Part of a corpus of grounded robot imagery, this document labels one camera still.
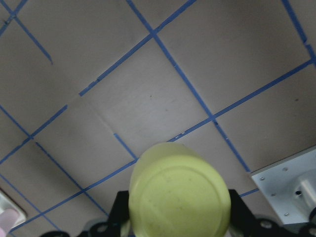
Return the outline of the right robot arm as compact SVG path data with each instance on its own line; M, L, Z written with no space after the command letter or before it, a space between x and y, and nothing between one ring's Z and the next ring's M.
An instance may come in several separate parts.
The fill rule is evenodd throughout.
M292 196L307 209L307 222L296 231L256 217L236 190L217 174L167 169L151 174L134 188L119 191L106 222L94 228L102 237L313 237L316 204L311 188L294 185Z

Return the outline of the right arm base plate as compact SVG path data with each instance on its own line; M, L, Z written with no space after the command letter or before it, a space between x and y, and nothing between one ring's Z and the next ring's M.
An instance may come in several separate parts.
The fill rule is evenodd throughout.
M251 173L284 225L316 220L316 147Z

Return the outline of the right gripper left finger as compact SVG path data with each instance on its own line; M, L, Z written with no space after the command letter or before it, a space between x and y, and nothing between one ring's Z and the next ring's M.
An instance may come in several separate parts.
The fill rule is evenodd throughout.
M130 232L129 192L119 191L108 217L107 237L127 237Z

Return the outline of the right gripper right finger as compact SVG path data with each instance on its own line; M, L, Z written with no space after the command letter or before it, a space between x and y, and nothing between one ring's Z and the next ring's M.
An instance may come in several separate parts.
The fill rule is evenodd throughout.
M229 189L231 214L229 233L232 237L250 237L256 225L256 218L236 190Z

